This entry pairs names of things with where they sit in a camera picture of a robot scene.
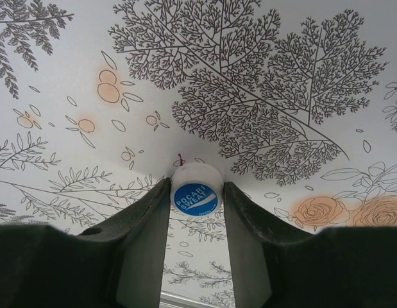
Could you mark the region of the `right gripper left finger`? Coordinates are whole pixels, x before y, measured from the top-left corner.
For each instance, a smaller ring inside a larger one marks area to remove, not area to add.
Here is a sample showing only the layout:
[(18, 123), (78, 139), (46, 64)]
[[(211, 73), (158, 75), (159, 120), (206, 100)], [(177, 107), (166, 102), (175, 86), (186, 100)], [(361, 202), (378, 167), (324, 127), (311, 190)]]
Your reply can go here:
[(0, 308), (159, 308), (170, 188), (79, 235), (0, 225)]

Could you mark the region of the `wide aluminium frame rail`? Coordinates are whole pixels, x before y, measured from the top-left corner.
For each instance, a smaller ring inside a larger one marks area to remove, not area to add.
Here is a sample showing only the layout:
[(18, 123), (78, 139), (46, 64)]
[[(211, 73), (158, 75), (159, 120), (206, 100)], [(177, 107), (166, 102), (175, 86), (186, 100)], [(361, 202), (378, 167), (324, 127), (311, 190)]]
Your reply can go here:
[(223, 308), (218, 305), (207, 304), (167, 291), (160, 292), (158, 308)]

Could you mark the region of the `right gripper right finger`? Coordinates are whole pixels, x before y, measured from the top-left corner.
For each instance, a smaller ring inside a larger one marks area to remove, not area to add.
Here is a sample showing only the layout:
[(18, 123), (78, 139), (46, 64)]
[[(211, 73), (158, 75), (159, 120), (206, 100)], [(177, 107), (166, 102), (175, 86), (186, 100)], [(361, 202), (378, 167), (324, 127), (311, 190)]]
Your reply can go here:
[(397, 308), (397, 227), (313, 235), (223, 188), (236, 308)]

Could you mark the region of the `blue printed white bottle cap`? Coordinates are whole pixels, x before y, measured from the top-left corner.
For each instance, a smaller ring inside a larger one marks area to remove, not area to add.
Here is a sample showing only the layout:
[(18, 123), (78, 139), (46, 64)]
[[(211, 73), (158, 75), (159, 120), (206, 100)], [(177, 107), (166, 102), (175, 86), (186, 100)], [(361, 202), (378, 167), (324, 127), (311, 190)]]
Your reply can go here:
[(170, 201), (187, 216), (208, 216), (223, 202), (223, 178), (220, 172), (204, 163), (188, 163), (171, 177)]

